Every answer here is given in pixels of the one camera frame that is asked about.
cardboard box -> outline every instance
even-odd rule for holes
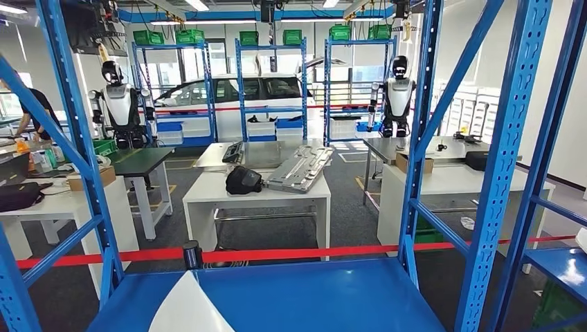
[[[102,180],[102,187],[106,187],[110,183],[113,183],[116,180],[116,173],[114,172],[114,167],[108,166],[100,170],[100,179]],[[67,182],[69,182],[69,187],[71,188],[72,192],[83,192],[84,191],[84,183],[82,181],[82,176],[78,173],[72,173],[67,176]]]
[[[408,156],[401,153],[395,154],[395,166],[399,168],[403,173],[408,173]],[[434,159],[432,158],[425,158],[424,159],[424,174],[432,173],[432,168],[434,167]]]

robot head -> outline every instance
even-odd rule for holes
[[[114,85],[123,83],[123,72],[120,69],[120,65],[116,61],[108,60],[102,64],[102,77],[106,82]]]
[[[405,55],[395,57],[391,70],[395,78],[405,78],[408,72],[408,58]]]

red barrier tape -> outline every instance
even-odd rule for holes
[[[574,235],[563,237],[539,237],[532,238],[528,242],[548,242],[574,239]],[[499,240],[499,244],[509,243],[511,240]],[[417,243],[414,245],[415,251],[423,250],[440,250],[454,248],[450,242],[439,243]],[[264,261],[273,259],[299,259],[315,258],[325,256],[351,256],[351,255],[369,255],[383,254],[385,252],[397,251],[398,246],[352,246],[352,247],[335,247],[335,248],[313,248],[313,249],[269,249],[269,250],[235,250],[235,251],[213,251],[203,252],[202,259],[206,263],[215,263],[221,261]],[[159,261],[168,259],[183,259],[183,249],[181,247],[147,249],[138,251],[127,251],[120,253],[122,261]],[[41,259],[31,258],[17,261],[19,268],[32,268]],[[53,266],[78,266],[87,264],[102,263],[102,255],[69,255],[63,256],[53,264]]]

black case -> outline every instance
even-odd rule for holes
[[[42,187],[36,182],[0,187],[0,212],[20,210],[43,200]]]

keyboard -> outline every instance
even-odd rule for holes
[[[240,152],[242,150],[242,141],[235,143],[226,149],[224,152],[224,157],[222,157],[223,163],[236,163],[240,157]]]

